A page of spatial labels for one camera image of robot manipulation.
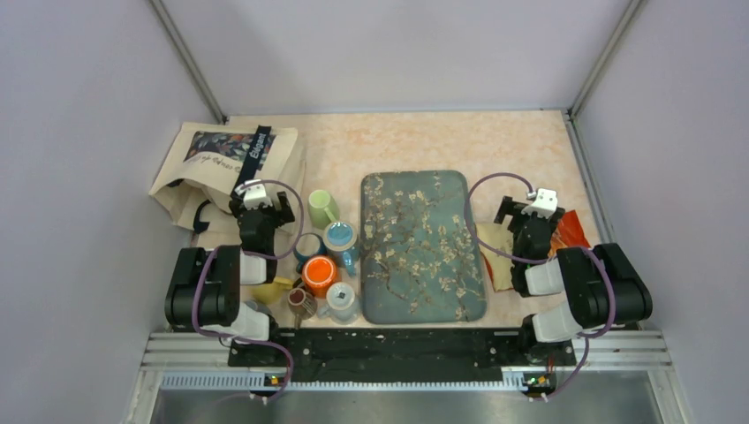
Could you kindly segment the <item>light green mug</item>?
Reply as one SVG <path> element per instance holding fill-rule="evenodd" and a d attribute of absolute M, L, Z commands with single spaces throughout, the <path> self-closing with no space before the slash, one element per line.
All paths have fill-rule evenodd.
<path fill-rule="evenodd" d="M 314 190 L 307 201 L 310 221 L 315 229 L 324 230 L 330 223 L 340 220 L 338 205 L 328 191 Z"/>

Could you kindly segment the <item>light blue mug yellow inside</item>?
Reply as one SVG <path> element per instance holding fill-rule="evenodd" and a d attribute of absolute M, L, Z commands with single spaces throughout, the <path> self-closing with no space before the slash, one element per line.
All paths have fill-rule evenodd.
<path fill-rule="evenodd" d="M 336 265 L 344 269 L 348 276 L 357 276 L 359 241 L 355 227 L 347 222 L 336 221 L 327 225 L 322 238 L 327 253 Z"/>

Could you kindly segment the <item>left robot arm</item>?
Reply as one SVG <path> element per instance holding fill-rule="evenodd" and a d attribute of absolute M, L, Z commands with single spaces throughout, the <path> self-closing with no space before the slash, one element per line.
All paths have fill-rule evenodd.
<path fill-rule="evenodd" d="M 263 199 L 252 208 L 243 201 L 230 202 L 238 220 L 240 242 L 207 250 L 187 247 L 179 251 L 164 301 L 167 323 L 176 331 L 208 333 L 249 345 L 262 365 L 278 362 L 283 341 L 271 333 L 269 314 L 241 300 L 243 285 L 271 284 L 276 277 L 276 230 L 293 223 L 288 195 L 277 194 L 277 204 Z"/>

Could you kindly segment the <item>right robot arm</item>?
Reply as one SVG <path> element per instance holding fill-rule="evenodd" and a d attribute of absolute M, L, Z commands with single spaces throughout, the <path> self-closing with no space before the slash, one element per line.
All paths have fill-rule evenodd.
<path fill-rule="evenodd" d="M 549 213 L 505 196 L 495 221 L 502 223 L 506 217 L 512 235 L 514 291 L 523 298 L 559 293 L 566 297 L 557 307 L 522 321 L 518 353 L 524 361 L 541 364 L 553 353 L 554 344 L 584 330 L 597 333 L 651 316 L 652 296 L 619 244 L 563 247 L 550 257 L 552 234 L 564 217 L 563 208 Z"/>

